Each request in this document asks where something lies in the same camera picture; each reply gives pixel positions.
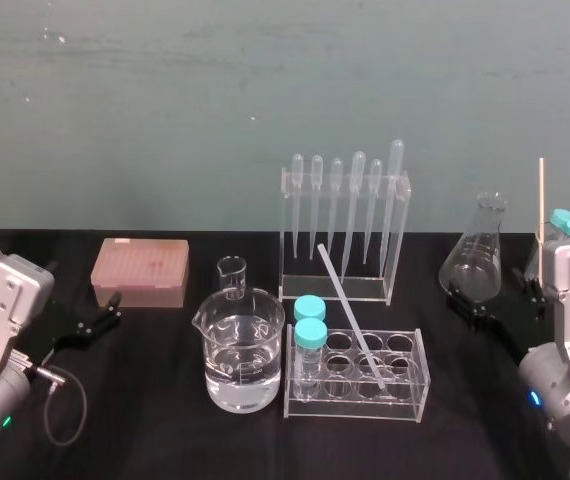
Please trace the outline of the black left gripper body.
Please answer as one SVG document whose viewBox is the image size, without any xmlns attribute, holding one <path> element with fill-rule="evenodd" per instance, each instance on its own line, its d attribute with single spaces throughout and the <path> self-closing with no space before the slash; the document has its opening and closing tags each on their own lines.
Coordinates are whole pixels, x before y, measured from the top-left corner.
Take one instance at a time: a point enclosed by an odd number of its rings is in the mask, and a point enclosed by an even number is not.
<svg viewBox="0 0 570 480">
<path fill-rule="evenodd" d="M 63 303 L 49 300 L 43 311 L 18 335 L 14 349 L 26 357 L 27 370 L 43 366 L 73 345 L 74 315 Z"/>
</svg>

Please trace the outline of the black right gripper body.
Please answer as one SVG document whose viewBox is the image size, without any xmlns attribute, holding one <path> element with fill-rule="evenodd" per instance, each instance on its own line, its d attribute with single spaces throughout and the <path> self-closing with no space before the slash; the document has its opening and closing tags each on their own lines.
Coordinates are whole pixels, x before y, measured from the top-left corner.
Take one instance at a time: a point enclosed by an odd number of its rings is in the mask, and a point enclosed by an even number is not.
<svg viewBox="0 0 570 480">
<path fill-rule="evenodd" d="M 515 363 L 554 339 L 551 307 L 546 300 L 493 299 L 487 306 L 488 332 Z"/>
</svg>

